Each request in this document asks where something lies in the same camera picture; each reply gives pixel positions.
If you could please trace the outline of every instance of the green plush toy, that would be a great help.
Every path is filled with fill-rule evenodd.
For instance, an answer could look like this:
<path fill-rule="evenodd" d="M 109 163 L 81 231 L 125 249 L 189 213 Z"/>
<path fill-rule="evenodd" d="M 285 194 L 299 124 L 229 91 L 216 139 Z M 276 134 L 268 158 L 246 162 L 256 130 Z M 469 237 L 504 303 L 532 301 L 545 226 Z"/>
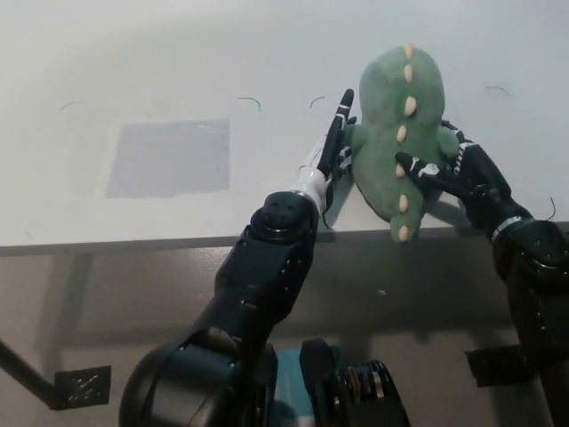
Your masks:
<path fill-rule="evenodd" d="M 412 44 L 370 63 L 359 86 L 361 125 L 347 128 L 354 182 L 368 205 L 389 222 L 396 242 L 409 241 L 440 191 L 420 191 L 405 177 L 395 154 L 427 162 L 456 156 L 459 142 L 441 126 L 445 89 L 435 61 Z"/>

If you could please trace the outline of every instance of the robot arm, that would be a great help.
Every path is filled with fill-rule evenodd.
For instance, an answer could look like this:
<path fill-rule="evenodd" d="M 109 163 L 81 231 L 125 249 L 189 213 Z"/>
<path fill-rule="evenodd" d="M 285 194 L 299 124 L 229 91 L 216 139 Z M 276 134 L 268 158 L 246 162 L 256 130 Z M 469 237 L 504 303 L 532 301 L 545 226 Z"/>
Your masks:
<path fill-rule="evenodd" d="M 569 425 L 569 243 L 554 223 L 535 220 L 511 196 L 498 167 L 463 133 L 450 164 L 428 164 L 397 153 L 419 188 L 458 197 L 472 225 L 492 242 L 496 272 L 508 289 L 521 348 L 537 368 L 556 427 Z"/>
<path fill-rule="evenodd" d="M 324 143 L 293 188 L 271 194 L 254 213 L 188 336 L 153 350 L 135 368 L 121 402 L 121 426 L 257 425 L 246 418 L 255 369 L 309 272 L 318 218 L 332 203 L 339 177 L 353 98 L 347 90 Z"/>

